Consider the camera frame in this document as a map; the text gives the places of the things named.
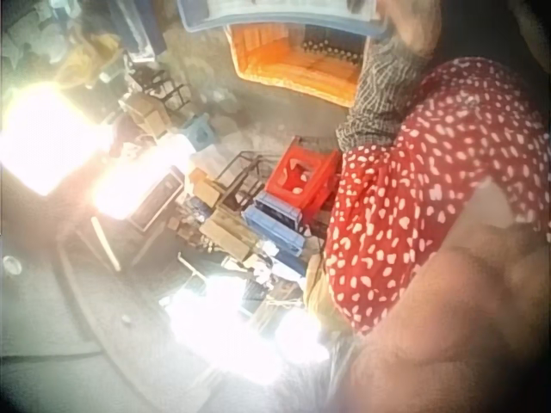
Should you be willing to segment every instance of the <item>person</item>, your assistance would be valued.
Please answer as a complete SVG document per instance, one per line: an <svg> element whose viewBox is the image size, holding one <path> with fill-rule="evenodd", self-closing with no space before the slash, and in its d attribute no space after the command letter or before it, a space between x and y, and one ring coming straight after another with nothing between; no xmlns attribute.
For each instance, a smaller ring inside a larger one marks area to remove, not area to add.
<svg viewBox="0 0 551 413"><path fill-rule="evenodd" d="M381 5L397 34L369 46L337 130L344 164L325 249L335 306L358 334L326 363L290 368L272 405L546 411L516 398L549 351L542 117L522 82L490 60L456 59L422 80L439 1ZM473 213L486 204L489 213Z"/></svg>
<svg viewBox="0 0 551 413"><path fill-rule="evenodd" d="M424 76L442 29L440 2L381 5L397 35L368 47L356 101L337 130L343 167L325 247L335 305L363 334L452 233L468 235L456 224L485 186L501 199L495 213L551 242L549 134L523 82L483 58Z"/></svg>

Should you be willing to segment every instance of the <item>bright light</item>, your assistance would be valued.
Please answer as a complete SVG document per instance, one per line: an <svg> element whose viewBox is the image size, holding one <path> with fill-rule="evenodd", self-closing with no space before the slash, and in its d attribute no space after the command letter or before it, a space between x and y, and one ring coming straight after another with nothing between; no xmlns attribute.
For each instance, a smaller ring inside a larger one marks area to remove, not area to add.
<svg viewBox="0 0 551 413"><path fill-rule="evenodd" d="M119 160L96 187L96 207L115 219L127 218L172 165L186 173L194 152L183 135L170 133L139 158Z"/></svg>
<svg viewBox="0 0 551 413"><path fill-rule="evenodd" d="M242 280L213 279L207 284L206 298L180 290L166 307L170 327L179 342L217 368L268 385L280 375L282 360L268 341L238 317L236 304L245 287L238 281ZM222 298L225 289L228 297Z"/></svg>
<svg viewBox="0 0 551 413"><path fill-rule="evenodd" d="M109 132L94 126L51 84L22 91L8 109L0 138L0 160L41 195L105 147Z"/></svg>
<svg viewBox="0 0 551 413"><path fill-rule="evenodd" d="M292 363L321 362L329 352L318 343L319 321L303 310L290 310L275 331L275 341L283 356Z"/></svg>

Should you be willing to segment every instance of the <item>red polka dot skirt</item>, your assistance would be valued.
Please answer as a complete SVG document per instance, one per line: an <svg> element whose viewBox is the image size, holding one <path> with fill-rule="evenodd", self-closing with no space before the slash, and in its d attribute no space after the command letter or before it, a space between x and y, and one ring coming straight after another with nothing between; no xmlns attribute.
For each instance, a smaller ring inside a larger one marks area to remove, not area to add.
<svg viewBox="0 0 551 413"><path fill-rule="evenodd" d="M551 242L549 135L514 75L488 60L457 59L431 73L414 101L393 146L344 154L325 269L337 307L364 333L488 178L517 222Z"/></svg>

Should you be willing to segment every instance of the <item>checkered sleeve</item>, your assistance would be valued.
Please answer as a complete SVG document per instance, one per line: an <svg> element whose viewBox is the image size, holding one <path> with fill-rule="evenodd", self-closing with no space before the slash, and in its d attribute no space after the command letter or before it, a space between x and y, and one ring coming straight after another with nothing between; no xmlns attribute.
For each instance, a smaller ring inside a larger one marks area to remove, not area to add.
<svg viewBox="0 0 551 413"><path fill-rule="evenodd" d="M368 42L354 105L337 128L341 151L392 144L427 63L396 36Z"/></svg>

